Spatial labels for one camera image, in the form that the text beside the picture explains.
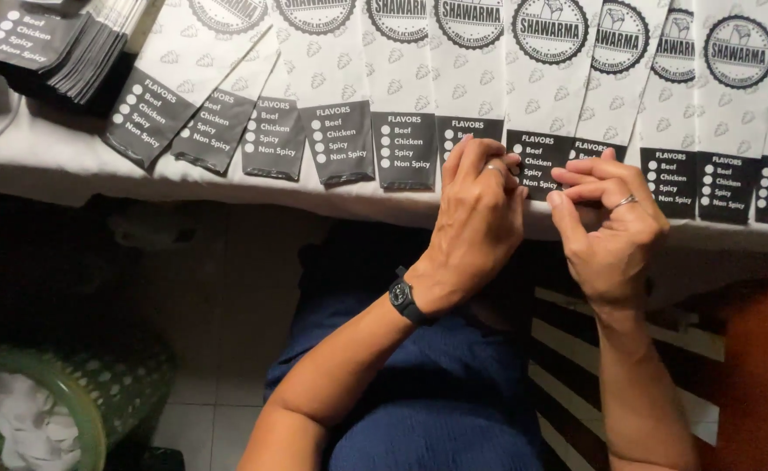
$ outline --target circular shawarma logo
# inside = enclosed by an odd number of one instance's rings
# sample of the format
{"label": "circular shawarma logo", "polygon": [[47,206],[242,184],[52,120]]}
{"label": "circular shawarma logo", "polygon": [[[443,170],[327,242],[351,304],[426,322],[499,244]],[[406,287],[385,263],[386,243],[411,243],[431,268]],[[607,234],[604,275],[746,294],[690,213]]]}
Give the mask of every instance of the circular shawarma logo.
{"label": "circular shawarma logo", "polygon": [[525,0],[515,10],[518,47],[542,64],[576,57],[588,40],[588,17],[576,0]]}
{"label": "circular shawarma logo", "polygon": [[485,48],[503,35],[503,0],[433,1],[442,33],[461,48]]}
{"label": "circular shawarma logo", "polygon": [[266,0],[189,0],[192,14],[216,33],[242,34],[262,23]]}
{"label": "circular shawarma logo", "polygon": [[631,70],[649,49],[649,24],[640,11],[619,0],[601,6],[591,66],[603,74]]}
{"label": "circular shawarma logo", "polygon": [[385,38],[417,43],[428,37],[428,4],[425,0],[364,0],[372,25]]}
{"label": "circular shawarma logo", "polygon": [[346,24],[354,0],[276,0],[279,14],[308,34],[328,34]]}
{"label": "circular shawarma logo", "polygon": [[768,31],[741,15],[724,17],[710,28],[703,56],[723,85],[740,90],[759,85],[768,75]]}
{"label": "circular shawarma logo", "polygon": [[695,41],[689,10],[672,8],[663,23],[660,42],[654,54],[652,70],[663,80],[675,84],[687,83],[695,78]]}

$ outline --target tile floor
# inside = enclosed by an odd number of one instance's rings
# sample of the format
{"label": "tile floor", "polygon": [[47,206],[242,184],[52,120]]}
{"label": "tile floor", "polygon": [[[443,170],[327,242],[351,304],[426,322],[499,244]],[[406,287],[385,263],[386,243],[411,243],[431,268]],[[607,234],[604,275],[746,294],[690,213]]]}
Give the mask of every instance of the tile floor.
{"label": "tile floor", "polygon": [[232,471],[262,406],[265,371],[298,297],[298,249],[329,219],[277,206],[190,204],[196,241],[146,254],[133,292],[180,361],[154,445],[187,471]]}

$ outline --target forearm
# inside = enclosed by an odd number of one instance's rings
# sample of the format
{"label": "forearm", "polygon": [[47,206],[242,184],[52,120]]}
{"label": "forearm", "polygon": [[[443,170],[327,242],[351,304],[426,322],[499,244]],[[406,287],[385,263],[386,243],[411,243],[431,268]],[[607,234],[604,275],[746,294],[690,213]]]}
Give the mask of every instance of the forearm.
{"label": "forearm", "polygon": [[387,295],[379,297],[301,358],[265,407],[299,413],[323,427],[334,426],[414,330]]}
{"label": "forearm", "polygon": [[599,323],[599,380],[608,449],[615,471],[652,464],[698,469],[692,434],[669,372],[641,320]]}

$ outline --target person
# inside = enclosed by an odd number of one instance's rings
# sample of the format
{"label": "person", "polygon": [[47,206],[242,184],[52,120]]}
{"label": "person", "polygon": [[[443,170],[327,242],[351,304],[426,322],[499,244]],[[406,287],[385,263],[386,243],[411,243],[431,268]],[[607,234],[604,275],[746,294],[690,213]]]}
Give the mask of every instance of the person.
{"label": "person", "polygon": [[[429,236],[355,225],[301,251],[289,346],[268,372],[238,471],[542,469],[521,339],[468,310],[523,240],[527,188],[510,172],[519,163],[502,144],[465,136],[442,166]],[[547,196],[552,220],[596,311],[610,466],[698,469],[643,320],[645,268],[669,223],[640,171],[612,149],[552,176],[566,188]],[[582,225],[582,202],[601,203],[598,230]],[[404,291],[393,294],[404,260],[410,315],[399,308]]]}

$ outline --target laundry basket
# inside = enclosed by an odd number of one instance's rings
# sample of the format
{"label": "laundry basket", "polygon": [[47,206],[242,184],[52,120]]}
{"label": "laundry basket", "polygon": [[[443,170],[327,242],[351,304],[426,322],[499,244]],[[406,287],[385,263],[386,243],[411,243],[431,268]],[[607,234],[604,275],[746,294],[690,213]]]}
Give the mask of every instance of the laundry basket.
{"label": "laundry basket", "polygon": [[[124,326],[68,343],[21,347],[0,343],[0,372],[29,377],[65,406],[76,422],[78,471],[101,471],[105,455],[168,397],[174,355],[156,336]],[[3,436],[0,434],[0,453]],[[0,470],[5,469],[0,459]]]}

